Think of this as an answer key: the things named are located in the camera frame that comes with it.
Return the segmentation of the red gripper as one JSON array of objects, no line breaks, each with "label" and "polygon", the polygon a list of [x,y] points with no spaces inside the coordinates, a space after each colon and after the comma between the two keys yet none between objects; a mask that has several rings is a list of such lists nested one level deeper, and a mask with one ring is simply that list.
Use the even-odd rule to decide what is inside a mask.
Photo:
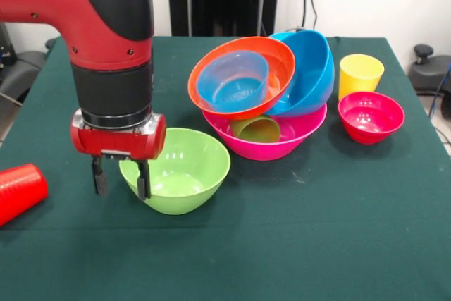
[{"label": "red gripper", "polygon": [[78,109],[70,126],[70,135],[74,147],[83,154],[92,155],[92,174],[94,188],[98,195],[108,193],[106,174],[102,168],[100,156],[122,156],[137,162],[139,176],[137,193],[141,200],[151,197],[149,162],[156,159],[164,146],[166,136],[165,116],[153,113],[142,125],[126,130],[101,130],[88,126]]}]

